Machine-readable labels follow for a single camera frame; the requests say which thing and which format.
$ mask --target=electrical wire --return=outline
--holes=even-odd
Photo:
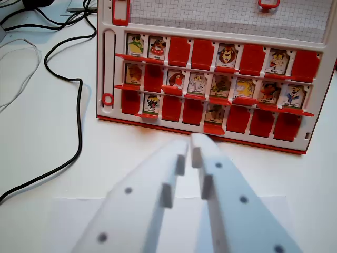
[[[59,167],[39,176],[36,177],[20,186],[14,187],[13,189],[5,192],[3,195],[0,196],[0,205],[3,203],[3,200],[9,196],[10,194],[19,191],[27,186],[30,186],[44,178],[47,178],[49,176],[51,176],[52,174],[57,173],[58,171],[64,169],[65,167],[67,167],[68,165],[72,164],[73,162],[75,162],[77,160],[77,158],[80,156],[81,152],[82,152],[82,129],[81,129],[81,114],[80,114],[80,105],[81,105],[81,93],[82,93],[82,87],[83,87],[83,80],[81,78],[69,78],[69,77],[65,77],[62,76],[60,74],[55,73],[53,70],[50,69],[50,67],[48,66],[48,58],[50,57],[50,55],[57,49],[59,48],[61,45],[69,42],[69,41],[74,41],[74,40],[81,40],[81,39],[92,39],[96,36],[97,34],[97,30],[95,28],[95,26],[89,21],[89,19],[87,18],[87,16],[89,16],[90,14],[94,13],[95,11],[90,11],[88,9],[88,6],[90,4],[91,0],[84,0],[83,1],[83,7],[84,7],[84,18],[87,21],[87,23],[89,24],[89,26],[94,30],[94,32],[90,35],[85,35],[85,36],[78,36],[78,37],[72,37],[72,38],[68,38],[66,40],[63,40],[61,42],[59,42],[58,44],[56,44],[44,57],[44,65],[46,67],[46,69],[55,77],[64,80],[64,81],[68,81],[68,82],[79,82],[79,86],[78,86],[78,93],[77,93],[77,102],[76,102],[76,119],[77,119],[77,131],[78,131],[78,148],[76,153],[74,154],[73,157],[71,157],[68,161],[66,161],[65,163],[63,163],[62,165],[60,165]]]
[[[3,25],[8,19],[10,19],[11,17],[19,14],[19,13],[22,13],[22,12],[26,12],[26,11],[37,11],[39,12],[45,19],[47,19],[48,21],[50,21],[51,23],[53,24],[56,24],[56,25],[59,25],[59,26],[46,26],[46,25],[37,25],[37,24],[23,24],[23,25],[16,25],[16,26],[12,26],[12,27],[8,27],[8,28],[4,28],[5,31],[9,32],[11,30],[14,30],[14,29],[19,29],[19,28],[23,28],[23,27],[37,27],[37,28],[43,28],[43,29],[49,29],[49,30],[61,30],[63,29],[64,27],[66,26],[70,26],[70,25],[73,25],[75,23],[77,23],[78,21],[84,19],[85,17],[93,14],[93,13],[96,13],[96,10],[89,10],[89,9],[86,9],[84,11],[77,11],[77,12],[74,12],[67,20],[66,22],[64,23],[60,23],[60,22],[56,22],[56,21],[53,21],[51,20],[50,18],[48,18],[46,16],[46,14],[44,14],[40,9],[34,9],[34,10],[30,10],[30,9],[19,9],[9,15],[7,15],[4,19],[1,20],[0,22],[0,25]],[[73,19],[77,16],[79,16],[82,12],[84,12],[84,14],[81,16],[81,17],[78,17],[76,19]]]
[[[5,8],[5,7],[8,7],[8,6],[11,6],[11,5],[14,5],[14,4],[16,4],[16,3],[20,2],[20,1],[21,1],[21,0],[16,0],[16,1],[10,3],[10,4],[0,5],[0,9],[1,9],[1,8]]]
[[[24,42],[26,42],[26,43],[28,43],[29,45],[32,46],[32,48],[34,49],[35,54],[36,54],[36,66],[35,66],[35,69],[33,69],[33,71],[31,71],[30,74],[29,74],[29,75],[25,78],[25,80],[21,83],[20,88],[19,88],[19,90],[17,91],[17,93],[15,94],[15,96],[14,96],[9,102],[4,103],[4,104],[0,104],[0,108],[3,107],[3,108],[0,109],[0,113],[1,113],[2,111],[4,111],[4,109],[6,109],[11,103],[14,102],[14,100],[16,100],[16,99],[21,95],[21,93],[25,90],[26,86],[28,85],[28,82],[30,81],[31,77],[34,75],[34,73],[35,73],[36,70],[38,69],[38,67],[39,67],[39,65],[40,65],[40,62],[41,62],[41,55],[40,55],[40,53],[39,53],[37,47],[36,47],[33,43],[29,42],[29,41],[26,40],[26,39],[18,38],[18,39],[16,39],[16,40],[9,41],[9,42],[7,42],[6,44],[0,46],[0,49],[1,49],[2,47],[4,47],[4,46],[10,44],[10,43],[15,42],[15,41],[24,41]],[[10,54],[10,53],[12,53],[12,52],[14,52],[14,51],[25,50],[25,49],[31,49],[31,48],[21,48],[21,49],[9,51],[8,53],[6,53],[5,55],[3,55],[3,56],[0,58],[0,61],[1,61],[6,55],[8,55],[8,54]]]

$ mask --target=grid paper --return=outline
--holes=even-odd
[[[281,0],[276,13],[263,13],[257,0],[130,0],[130,22],[321,43],[331,4]]]

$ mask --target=white plastic frame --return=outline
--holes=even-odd
[[[336,17],[336,5],[337,3],[334,2],[331,7],[331,14],[329,18],[329,22],[326,29],[326,35],[323,43],[312,43],[312,42],[305,42],[305,41],[296,41],[296,40],[288,40],[283,38],[273,38],[273,37],[263,37],[263,36],[254,36],[254,35],[244,35],[244,34],[231,34],[231,33],[220,33],[220,32],[212,32],[212,31],[196,31],[196,30],[189,30],[184,28],[174,28],[174,27],[159,27],[154,25],[142,25],[142,24],[129,24],[128,26],[114,26],[112,25],[112,1],[109,0],[100,0],[98,3],[98,52],[97,52],[97,115],[102,117],[108,117],[108,118],[115,118],[115,119],[122,119],[127,121],[133,121],[138,123],[146,123],[151,124],[155,126],[160,127],[167,127],[172,129],[178,129],[178,130],[186,130],[190,132],[199,132],[204,133],[204,118],[205,118],[205,109],[207,106],[207,102],[209,100],[209,92],[212,81],[213,74],[221,74],[218,72],[214,72],[214,65],[216,61],[216,53],[217,48],[219,46],[219,43],[226,43],[226,44],[234,44],[235,48],[238,49],[238,55],[237,60],[235,64],[235,68],[238,69],[240,66],[242,51],[245,44],[256,44],[256,45],[263,45],[266,49],[266,56],[264,60],[264,64],[262,67],[262,71],[260,76],[247,76],[238,74],[238,72],[228,75],[233,76],[233,79],[236,79],[238,77],[246,78],[246,79],[253,79],[258,80],[261,84],[262,80],[267,81],[275,81],[280,82],[280,80],[274,80],[274,79],[265,79],[264,78],[264,70],[268,58],[268,54],[270,49],[279,48],[279,49],[285,49],[288,51],[288,55],[290,55],[290,61],[288,63],[288,67],[286,70],[286,75],[290,75],[291,68],[293,64],[293,60],[296,54],[297,50],[310,50],[310,51],[316,51],[320,54],[321,63],[318,69],[318,72],[316,74],[316,77],[311,84],[302,83],[302,82],[296,82],[296,81],[290,81],[286,80],[284,81],[284,85],[288,84],[295,84],[295,85],[305,85],[310,86],[310,91],[307,93],[303,109],[305,111],[308,111],[310,113],[313,113],[313,117],[308,116],[302,116],[302,122],[300,129],[297,133],[296,138],[293,142],[289,141],[282,141],[282,140],[276,140],[273,139],[273,131],[275,127],[275,123],[277,121],[278,113],[275,113],[275,120],[274,120],[274,126],[270,133],[269,138],[263,138],[263,137],[257,137],[250,135],[250,122],[252,119],[252,114],[254,111],[254,108],[256,105],[252,106],[250,109],[250,119],[249,123],[247,125],[246,131],[244,134],[236,133],[236,132],[230,132],[226,131],[226,119],[224,119],[224,130],[225,135],[221,135],[222,137],[226,137],[229,139],[239,140],[239,141],[247,141],[247,142],[253,142],[258,144],[265,144],[265,145],[271,145],[275,147],[280,148],[286,148],[286,149],[292,149],[292,150],[299,150],[299,151],[305,151],[308,148],[310,139],[308,136],[312,136],[312,132],[314,130],[316,121],[318,119],[320,109],[322,107],[326,92],[328,90],[329,84],[330,84],[330,78],[334,70],[334,65],[337,59],[337,47],[335,46],[337,44],[337,30],[332,29],[333,27],[337,26],[337,19]],[[134,115],[129,114],[123,114],[121,110],[121,91],[120,89],[114,89],[114,85],[121,85],[123,84],[123,78],[124,78],[124,64],[126,61],[124,61],[120,57],[115,57],[115,53],[121,53],[125,54],[126,51],[126,34],[127,33],[136,33],[141,34],[144,37],[144,57],[147,57],[147,50],[148,50],[148,39],[147,36],[153,35],[153,36],[162,36],[165,39],[167,43],[167,48],[170,48],[170,37],[171,36],[180,36],[180,37],[186,37],[190,39],[189,42],[190,47],[190,55],[189,55],[189,61],[187,63],[186,68],[182,67],[175,67],[175,66],[168,66],[168,53],[169,50],[166,50],[165,54],[165,60],[163,68],[166,69],[181,69],[182,71],[186,70],[186,74],[188,71],[193,72],[203,72],[209,74],[209,83],[207,83],[207,90],[206,90],[206,101],[204,103],[204,112],[203,112],[203,118],[201,120],[201,123],[199,126],[195,125],[188,125],[182,123],[182,113],[184,108],[184,98],[182,97],[182,109],[181,109],[181,118],[178,122],[171,122],[171,121],[164,121],[161,120],[161,111],[159,113],[157,120],[152,119],[144,119],[140,118]],[[213,61],[212,65],[209,71],[204,70],[196,70],[191,69],[191,56],[192,56],[192,49],[193,49],[193,40],[199,38],[199,39],[205,39],[210,40],[214,42],[214,55],[213,55]],[[188,76],[185,76],[185,83],[184,83],[184,92],[186,92],[187,89],[187,83],[188,82]],[[231,89],[233,89],[234,80],[232,81]],[[260,90],[260,87],[256,85],[255,87],[256,92],[254,92],[254,97],[257,98],[258,91]],[[114,104],[112,106],[103,106],[102,103],[102,95],[104,93],[110,93],[114,97]],[[140,105],[140,111],[142,111],[142,103],[143,98],[141,97],[141,105]]]

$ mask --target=guess who game board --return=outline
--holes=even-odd
[[[306,153],[337,59],[336,3],[220,2],[100,0],[97,117]]]

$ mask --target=character card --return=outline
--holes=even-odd
[[[207,79],[203,73],[191,72],[187,92],[193,94],[205,94],[206,84]]]
[[[265,81],[261,85],[259,98],[257,100],[262,103],[276,104],[280,90],[281,88],[278,87],[277,83]]]
[[[284,75],[288,62],[289,56],[286,54],[286,50],[271,49],[265,72]]]
[[[158,95],[145,94],[143,112],[149,114],[159,114],[160,99]]]
[[[231,83],[232,82],[228,79],[228,76],[214,75],[210,96],[218,96],[225,99],[228,98]]]
[[[125,83],[141,85],[142,82],[142,69],[137,64],[125,64]]]
[[[221,125],[224,115],[225,109],[222,105],[208,104],[205,122]]]
[[[163,40],[163,37],[150,36],[149,38],[148,57],[157,60],[164,60],[166,42]]]
[[[252,79],[238,78],[234,90],[233,98],[237,96],[245,96],[247,98],[252,98],[255,90],[255,84]]]
[[[127,35],[127,49],[128,55],[143,57],[144,41],[140,34]]]
[[[168,70],[167,72],[167,86],[177,87],[179,90],[183,89],[185,76],[181,70]]]
[[[306,91],[301,85],[288,85],[283,97],[282,105],[302,108]]]
[[[216,66],[218,67],[235,67],[237,50],[234,45],[220,44],[217,51]]]

